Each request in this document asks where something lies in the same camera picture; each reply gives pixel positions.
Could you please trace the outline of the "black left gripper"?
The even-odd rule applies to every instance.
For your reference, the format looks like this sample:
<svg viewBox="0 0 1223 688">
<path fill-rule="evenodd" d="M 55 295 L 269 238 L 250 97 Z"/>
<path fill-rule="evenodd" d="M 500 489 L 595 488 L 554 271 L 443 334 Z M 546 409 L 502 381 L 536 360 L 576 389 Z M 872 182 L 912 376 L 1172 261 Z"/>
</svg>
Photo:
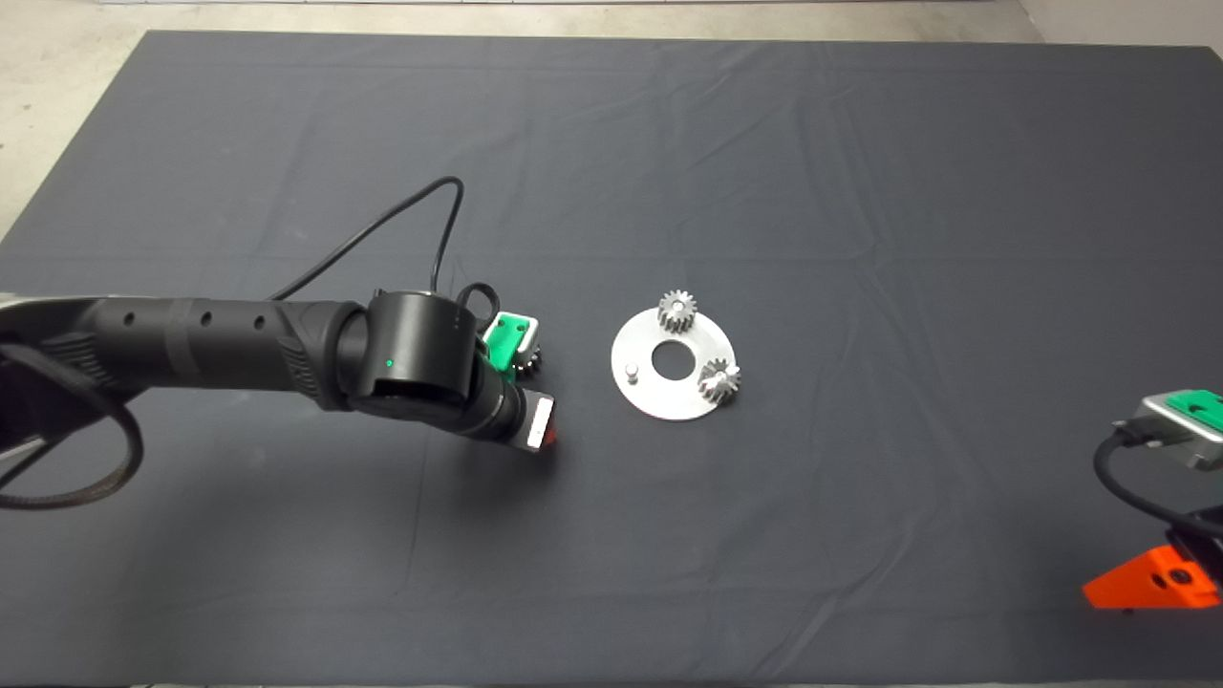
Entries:
<svg viewBox="0 0 1223 688">
<path fill-rule="evenodd" d="M 550 395 L 510 384 L 497 415 L 497 441 L 532 455 L 554 447 L 558 440 L 554 411 L 555 400 Z"/>
</svg>

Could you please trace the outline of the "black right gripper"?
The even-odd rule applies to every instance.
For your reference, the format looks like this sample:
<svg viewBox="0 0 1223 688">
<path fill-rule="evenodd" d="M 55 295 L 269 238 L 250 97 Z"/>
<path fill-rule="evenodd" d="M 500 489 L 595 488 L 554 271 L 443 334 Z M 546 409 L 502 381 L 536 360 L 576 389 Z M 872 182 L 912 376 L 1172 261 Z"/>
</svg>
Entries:
<svg viewBox="0 0 1223 688">
<path fill-rule="evenodd" d="M 1219 514 L 1189 514 L 1197 527 L 1167 525 L 1169 545 L 1151 547 L 1084 584 L 1084 598 L 1098 610 L 1200 610 L 1221 606 L 1222 540 L 1205 525 Z"/>
</svg>

